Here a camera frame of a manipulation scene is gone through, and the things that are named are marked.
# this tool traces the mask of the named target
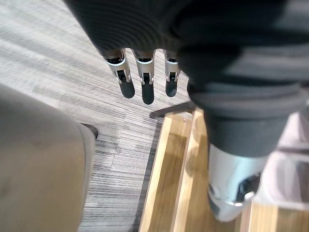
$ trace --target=beige fabric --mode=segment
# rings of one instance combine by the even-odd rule
[[[88,129],[0,86],[0,231],[76,232],[93,148]]]

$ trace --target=robotic hand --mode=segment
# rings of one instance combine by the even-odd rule
[[[145,104],[153,103],[154,95],[154,74],[155,74],[155,51],[133,51],[136,65],[139,71],[142,99]],[[124,97],[132,98],[135,94],[134,85],[130,75],[130,68],[126,58],[125,49],[101,51],[104,59],[109,65],[113,75],[116,77]],[[166,94],[174,97],[177,92],[177,81],[180,74],[176,53],[164,51],[165,73],[166,73]]]
[[[210,144],[209,200],[217,219],[250,202],[289,114],[309,80],[307,0],[66,0],[109,64],[122,94],[134,86],[122,48],[134,51],[146,104],[154,100],[154,51],[165,49],[167,95],[180,69],[204,109]]]

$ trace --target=striped carpet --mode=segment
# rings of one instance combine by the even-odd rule
[[[99,130],[93,175],[80,231],[137,231],[162,120],[154,110],[188,100],[165,95],[164,56],[155,54],[154,103],[145,105],[135,60],[127,57],[136,94],[119,85],[60,0],[0,1],[0,83]]]

